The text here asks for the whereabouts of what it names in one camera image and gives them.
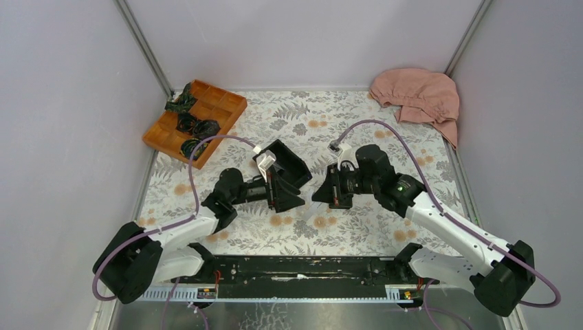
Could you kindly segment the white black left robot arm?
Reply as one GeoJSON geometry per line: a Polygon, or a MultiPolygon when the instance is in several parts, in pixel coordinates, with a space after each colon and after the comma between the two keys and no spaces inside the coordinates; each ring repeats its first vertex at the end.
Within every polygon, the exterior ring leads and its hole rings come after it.
{"type": "Polygon", "coordinates": [[[207,253],[193,245],[197,239],[226,229],[237,217],[234,207],[239,204],[265,200],[275,212],[303,206],[300,188],[311,178],[308,170],[276,164],[248,181],[236,168],[223,170],[198,212],[188,218],[149,229],[124,224],[93,266],[94,296],[128,304],[153,283],[182,276],[206,282],[214,266],[207,253]]]}

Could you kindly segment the white VIP credit card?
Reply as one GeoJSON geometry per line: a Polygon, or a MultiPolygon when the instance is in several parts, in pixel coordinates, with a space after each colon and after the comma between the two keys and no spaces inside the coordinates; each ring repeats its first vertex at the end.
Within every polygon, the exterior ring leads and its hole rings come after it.
{"type": "Polygon", "coordinates": [[[313,216],[318,215],[322,210],[327,209],[327,204],[320,202],[313,202],[303,214],[305,221],[310,220],[313,216]]]}

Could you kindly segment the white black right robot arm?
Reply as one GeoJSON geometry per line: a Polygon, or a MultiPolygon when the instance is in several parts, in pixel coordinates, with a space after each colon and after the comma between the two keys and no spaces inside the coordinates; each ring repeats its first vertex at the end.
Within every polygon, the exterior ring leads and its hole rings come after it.
{"type": "Polygon", "coordinates": [[[410,243],[397,255],[398,280],[411,283],[422,277],[454,285],[474,294],[490,312],[508,317],[536,279],[531,246],[521,240],[508,243],[444,206],[419,180],[396,172],[379,146],[360,147],[355,158],[356,168],[342,162],[327,167],[313,201],[349,209],[354,195],[372,195],[384,209],[431,231],[460,254],[410,243]]]}

